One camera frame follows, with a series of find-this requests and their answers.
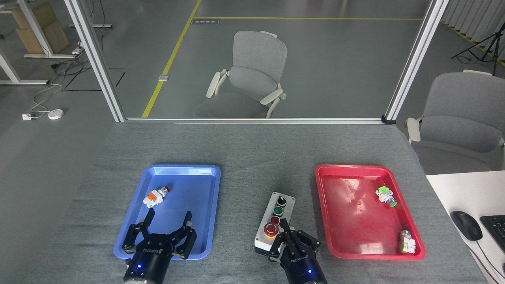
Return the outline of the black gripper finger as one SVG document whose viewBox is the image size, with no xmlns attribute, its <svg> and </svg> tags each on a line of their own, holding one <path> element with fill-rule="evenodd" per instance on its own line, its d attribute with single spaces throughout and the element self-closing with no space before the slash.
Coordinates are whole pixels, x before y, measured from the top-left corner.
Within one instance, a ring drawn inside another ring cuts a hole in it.
<svg viewBox="0 0 505 284">
<path fill-rule="evenodd" d="M 182 226 L 169 234 L 172 246 L 172 255 L 186 260 L 195 244 L 197 233 L 191 223 L 192 213 L 188 211 L 185 215 Z"/>
<path fill-rule="evenodd" d="M 292 240 L 292 253 L 308 253 L 309 250 L 316 253 L 321 245 L 316 238 L 303 230 L 293 230 Z"/>
<path fill-rule="evenodd" d="M 122 249 L 127 254 L 132 254 L 136 252 L 135 241 L 137 239 L 137 235 L 139 232 L 142 233 L 144 240 L 148 242 L 151 241 L 150 233 L 148 231 L 148 227 L 150 226 L 153 218 L 155 216 L 155 211 L 153 208 L 150 208 L 144 221 L 141 221 L 137 224 L 131 224 L 128 228 L 128 231 L 125 235 L 125 239 L 122 245 Z"/>
<path fill-rule="evenodd" d="M 291 227 L 285 218 L 280 219 L 280 232 L 274 238 L 269 252 L 269 261 L 280 261 L 284 248 L 288 243 L 288 233 L 294 228 Z"/>
</svg>

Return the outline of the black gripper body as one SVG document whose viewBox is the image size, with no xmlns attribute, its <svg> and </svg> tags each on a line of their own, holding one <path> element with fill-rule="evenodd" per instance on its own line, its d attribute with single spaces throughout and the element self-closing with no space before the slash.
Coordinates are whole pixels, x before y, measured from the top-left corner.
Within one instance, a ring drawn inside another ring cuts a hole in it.
<svg viewBox="0 0 505 284">
<path fill-rule="evenodd" d="M 172 258 L 169 234 L 150 234 L 151 241 L 142 240 L 136 252 L 127 262 L 124 282 L 144 282 L 162 284 Z"/>
<path fill-rule="evenodd" d="M 326 284 L 327 279 L 313 251 L 305 252 L 303 256 L 293 256 L 284 251 L 280 265 L 286 273 L 290 284 Z"/>
</svg>

